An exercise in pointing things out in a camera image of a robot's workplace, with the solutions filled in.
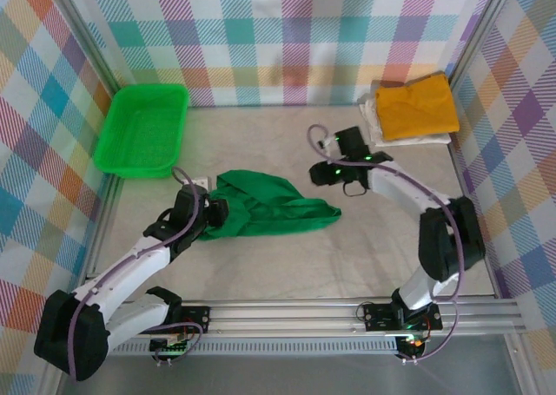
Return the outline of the green t-shirt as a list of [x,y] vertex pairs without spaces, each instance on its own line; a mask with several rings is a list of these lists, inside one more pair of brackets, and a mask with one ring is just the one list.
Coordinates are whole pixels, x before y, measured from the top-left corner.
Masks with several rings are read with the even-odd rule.
[[245,169],[219,174],[210,197],[226,200],[229,214],[221,227],[205,229],[203,241],[302,234],[328,227],[342,216],[339,208],[303,196],[284,178]]

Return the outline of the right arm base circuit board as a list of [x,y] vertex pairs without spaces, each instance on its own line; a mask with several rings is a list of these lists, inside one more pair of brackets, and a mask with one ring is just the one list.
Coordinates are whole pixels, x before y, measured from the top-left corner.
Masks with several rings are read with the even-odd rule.
[[378,331],[441,331],[440,309],[429,304],[418,310],[405,310],[389,304],[365,304],[363,320],[367,332]]

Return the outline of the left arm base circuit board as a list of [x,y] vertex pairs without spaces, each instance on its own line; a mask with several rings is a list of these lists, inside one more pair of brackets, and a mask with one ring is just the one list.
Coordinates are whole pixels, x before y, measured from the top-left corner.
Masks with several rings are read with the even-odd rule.
[[181,307],[179,319],[184,322],[196,323],[202,328],[204,332],[207,332],[209,329],[210,317],[210,306],[185,305]]

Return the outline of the folded white t-shirt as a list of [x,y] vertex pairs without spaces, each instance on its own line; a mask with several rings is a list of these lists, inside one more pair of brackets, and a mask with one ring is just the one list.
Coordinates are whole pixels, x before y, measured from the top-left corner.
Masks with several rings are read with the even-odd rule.
[[361,95],[357,100],[361,116],[367,127],[368,137],[377,148],[402,147],[414,145],[441,144],[448,145],[451,142],[449,134],[424,135],[418,137],[402,138],[387,141],[384,139],[381,124],[376,114],[375,91],[380,87],[379,81],[370,84],[369,91]]

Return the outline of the green plastic basket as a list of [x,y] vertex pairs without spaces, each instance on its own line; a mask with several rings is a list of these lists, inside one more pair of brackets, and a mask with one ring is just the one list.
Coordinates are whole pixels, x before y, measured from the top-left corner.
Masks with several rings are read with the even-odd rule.
[[169,177],[181,151],[189,92],[180,84],[133,84],[114,96],[93,161],[123,179]]

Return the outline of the folded orange t-shirt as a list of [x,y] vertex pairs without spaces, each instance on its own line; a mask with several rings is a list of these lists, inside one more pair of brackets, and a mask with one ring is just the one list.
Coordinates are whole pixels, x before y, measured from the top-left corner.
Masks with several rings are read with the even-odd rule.
[[399,87],[379,87],[375,110],[386,141],[460,130],[447,76],[436,73]]

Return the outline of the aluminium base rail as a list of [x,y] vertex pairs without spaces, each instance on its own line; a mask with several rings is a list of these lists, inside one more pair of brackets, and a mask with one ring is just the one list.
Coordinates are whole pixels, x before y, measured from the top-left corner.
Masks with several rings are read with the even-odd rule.
[[[351,336],[367,333],[363,322],[365,298],[290,300],[191,300],[185,306],[208,306],[211,337],[302,337]],[[514,300],[470,296],[458,304],[439,303],[424,321],[433,335],[451,327],[458,335],[524,332]]]

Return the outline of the aluminium frame post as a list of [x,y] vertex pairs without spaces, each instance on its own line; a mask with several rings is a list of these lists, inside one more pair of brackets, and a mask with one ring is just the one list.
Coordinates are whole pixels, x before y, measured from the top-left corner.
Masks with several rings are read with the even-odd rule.
[[469,38],[461,50],[458,61],[453,66],[450,74],[450,88],[457,91],[463,83],[465,74],[468,72],[473,59],[480,52],[497,18],[503,10],[507,0],[486,0],[480,11],[480,15],[473,25]]
[[83,49],[84,55],[90,60],[108,93],[113,96],[120,87],[109,70],[109,66],[104,60],[101,50],[89,31],[86,22],[82,19],[77,7],[72,0],[54,0],[54,2],[68,22],[70,29],[75,34],[75,39]]

